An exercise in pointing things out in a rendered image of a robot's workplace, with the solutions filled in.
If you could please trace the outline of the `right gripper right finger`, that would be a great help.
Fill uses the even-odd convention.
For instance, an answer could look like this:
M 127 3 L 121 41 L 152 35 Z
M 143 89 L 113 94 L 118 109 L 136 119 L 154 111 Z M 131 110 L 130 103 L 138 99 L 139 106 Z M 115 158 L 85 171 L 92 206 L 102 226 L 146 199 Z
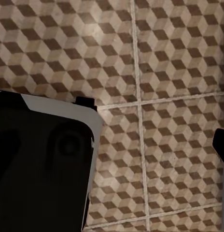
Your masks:
M 224 161 L 224 130 L 218 128 L 213 138 L 213 147 Z

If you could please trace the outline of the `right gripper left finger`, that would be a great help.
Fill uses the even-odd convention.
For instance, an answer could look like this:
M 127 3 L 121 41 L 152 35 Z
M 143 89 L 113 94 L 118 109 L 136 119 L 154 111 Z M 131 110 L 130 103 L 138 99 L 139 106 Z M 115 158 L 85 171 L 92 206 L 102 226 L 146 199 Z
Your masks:
M 17 129 L 0 132 L 0 181 L 21 147 Z

